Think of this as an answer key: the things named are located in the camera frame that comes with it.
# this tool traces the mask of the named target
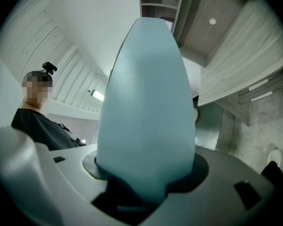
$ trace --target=black shirt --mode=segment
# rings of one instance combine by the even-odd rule
[[[45,144],[50,151],[79,146],[59,125],[30,109],[18,109],[11,126],[29,135],[34,142]]]

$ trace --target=white circle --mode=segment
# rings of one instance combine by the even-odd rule
[[[210,24],[214,25],[217,23],[216,19],[215,18],[210,18],[209,21],[208,21]]]

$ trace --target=black pants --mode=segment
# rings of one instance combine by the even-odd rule
[[[278,189],[283,186],[283,173],[277,166],[277,163],[271,161],[261,172],[262,176],[265,176],[275,188]]]

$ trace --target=hair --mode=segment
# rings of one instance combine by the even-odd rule
[[[36,76],[38,78],[38,81],[43,81],[48,83],[48,87],[52,87],[52,77],[50,74],[45,72],[46,70],[39,70],[39,71],[31,71],[27,73],[24,78],[23,82],[25,83],[27,81],[31,81],[30,77]]]

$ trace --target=black camera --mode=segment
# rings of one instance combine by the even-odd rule
[[[47,73],[53,74],[58,69],[50,62],[46,62],[42,65],[42,67],[46,70]]]

